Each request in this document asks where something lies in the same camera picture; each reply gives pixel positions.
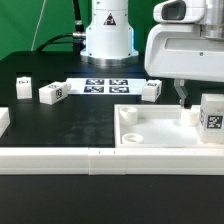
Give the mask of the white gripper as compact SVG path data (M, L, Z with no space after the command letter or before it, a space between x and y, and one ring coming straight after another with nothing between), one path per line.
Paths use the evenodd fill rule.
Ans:
M152 77L173 78L180 105L192 104L185 80L224 82L224 41L200 36L195 24L159 24L149 33L144 67Z

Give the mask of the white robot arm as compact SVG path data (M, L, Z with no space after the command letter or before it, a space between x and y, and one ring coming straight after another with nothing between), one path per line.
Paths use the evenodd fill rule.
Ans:
M166 0L154 7L144 68L152 77L172 78L182 102L186 80L224 82L224 0ZM128 0L92 0L81 58L108 66L133 61Z

